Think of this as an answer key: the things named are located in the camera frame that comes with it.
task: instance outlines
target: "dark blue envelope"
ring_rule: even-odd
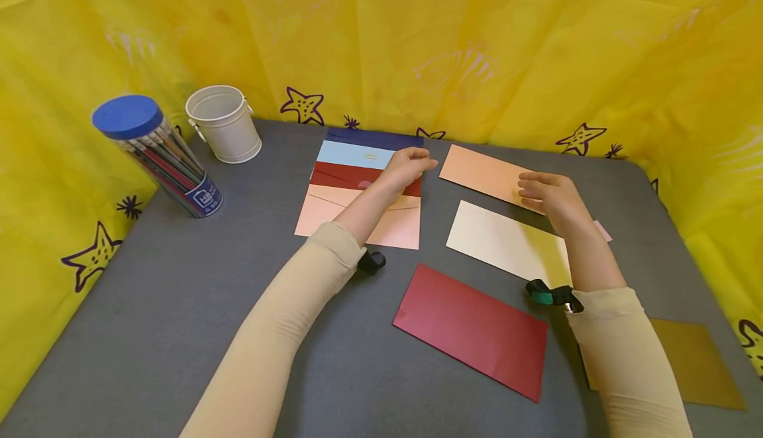
[[[403,150],[409,146],[422,148],[425,145],[424,138],[411,137],[410,135],[345,128],[329,128],[328,133],[326,133],[326,140],[392,151]]]

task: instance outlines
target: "white pencil cup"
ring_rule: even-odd
[[[254,111],[238,88],[212,85],[196,91],[185,102],[189,123],[212,148],[217,160],[243,163],[262,148],[252,122]]]

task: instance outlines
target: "gray tabletop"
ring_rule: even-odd
[[[157,193],[52,348],[0,437],[176,437],[243,318],[305,241],[294,236],[325,129],[258,121],[242,165],[194,145],[225,204],[203,220]],[[450,142],[427,140],[444,160]],[[703,323],[751,411],[687,404],[698,437],[761,437],[763,387],[644,173],[601,158],[469,146],[577,183],[651,317]],[[373,278],[333,298],[292,368],[278,437],[601,437],[576,342],[557,309],[531,306],[526,282],[445,247],[458,202],[551,231],[547,218],[437,178],[423,179],[421,249],[371,246]],[[392,327],[419,262],[550,324],[541,403]]]

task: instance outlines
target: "blue lid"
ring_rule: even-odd
[[[132,140],[149,135],[162,123],[162,110],[145,95],[116,97],[93,113],[93,126],[112,140]]]

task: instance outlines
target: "dark red envelope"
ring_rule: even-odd
[[[336,188],[363,190],[376,181],[381,169],[361,166],[336,165],[335,163],[315,162],[311,185],[333,186]],[[408,185],[403,195],[421,197],[421,178]]]
[[[545,322],[419,264],[392,324],[540,402]]]

